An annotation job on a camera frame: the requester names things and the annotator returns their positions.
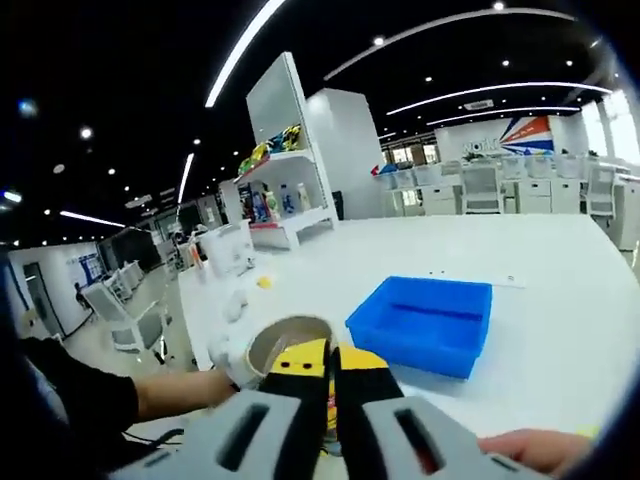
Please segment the desk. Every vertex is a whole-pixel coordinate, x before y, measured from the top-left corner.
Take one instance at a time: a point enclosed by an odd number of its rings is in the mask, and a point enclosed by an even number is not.
[[[258,254],[257,264],[273,288],[249,287],[249,306],[229,326],[232,357],[265,325],[295,314],[324,318],[350,342],[346,318],[388,275],[492,283],[486,346],[467,382],[392,368],[405,394],[426,397],[478,435],[603,426],[636,366],[640,286],[584,215],[346,221],[296,252]],[[212,318],[211,277],[208,268],[179,277],[203,370],[207,344],[223,328]]]

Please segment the plastic bottle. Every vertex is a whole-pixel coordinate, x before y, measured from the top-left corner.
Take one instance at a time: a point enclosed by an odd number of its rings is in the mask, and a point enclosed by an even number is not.
[[[276,196],[271,191],[264,192],[265,203],[267,204],[267,209],[271,214],[271,220],[277,222],[280,220],[280,212],[278,211],[278,202],[276,201]]]
[[[304,183],[298,184],[298,199],[300,200],[300,210],[303,212],[311,210],[311,202],[309,201],[309,195],[307,195],[307,189]]]
[[[292,215],[296,211],[296,207],[293,204],[293,195],[287,188],[287,185],[283,183],[280,185],[280,197],[282,198],[282,209],[286,215]]]
[[[253,212],[256,222],[266,222],[269,218],[260,192],[253,192]]]

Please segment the black ceiling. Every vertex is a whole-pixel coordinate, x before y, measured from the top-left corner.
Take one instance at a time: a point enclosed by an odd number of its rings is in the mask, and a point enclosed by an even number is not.
[[[386,112],[501,83],[582,82],[605,48],[589,48],[597,35],[575,22],[483,17],[413,35],[325,82],[326,74],[368,49],[378,35],[392,37],[430,20],[490,8],[492,0],[289,0],[256,37],[214,108],[205,109],[218,70],[264,2],[12,2],[2,19],[10,52],[3,69],[9,82],[2,124],[8,128],[2,133],[0,188],[19,191],[23,202],[0,215],[0,240],[19,238],[24,247],[115,233],[113,227],[61,218],[60,210],[135,224],[142,210],[124,204],[144,194],[157,199],[170,187],[177,195],[190,152],[196,157],[185,200],[207,186],[212,192],[213,178],[230,178],[254,147],[245,96],[283,51],[293,53],[308,96],[323,87],[364,93],[380,135],[384,128],[413,135],[432,129],[427,121],[459,115],[461,103],[492,98],[498,108],[503,99],[509,107],[557,106],[569,90],[511,89],[390,117]],[[568,11],[553,1],[506,3]],[[504,59],[509,68],[501,65]],[[427,76],[433,81],[426,82]],[[581,94],[583,103],[592,95]],[[20,117],[17,105],[24,98],[37,102],[37,117]],[[90,141],[78,136],[83,125],[94,130]],[[196,137],[202,140],[198,147],[192,144]],[[236,150],[240,155],[234,157]],[[54,175],[60,163],[65,171]],[[108,175],[109,168],[116,174]],[[44,209],[52,214],[45,216]]]

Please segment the cable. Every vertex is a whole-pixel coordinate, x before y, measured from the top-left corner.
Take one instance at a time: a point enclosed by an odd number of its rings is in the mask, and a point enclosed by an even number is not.
[[[137,435],[134,435],[133,433],[129,433],[129,432],[123,432],[127,437],[131,437],[131,438],[135,438],[136,440],[141,440],[143,442],[147,442],[148,445],[150,446],[157,446],[159,444],[163,444],[163,445],[182,445],[182,442],[167,442],[166,440],[168,440],[169,438],[173,438],[176,435],[182,435],[184,433],[184,429],[182,428],[176,428],[173,430],[169,430],[167,433],[165,433],[164,435],[162,435],[160,438],[158,438],[157,440],[153,440],[151,438],[144,438],[144,437],[139,437]]]

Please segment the blue plastic tray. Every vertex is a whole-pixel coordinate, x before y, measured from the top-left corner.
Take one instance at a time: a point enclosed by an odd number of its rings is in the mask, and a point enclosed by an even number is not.
[[[347,319],[356,347],[397,363],[469,378],[489,329],[491,285],[389,277]]]

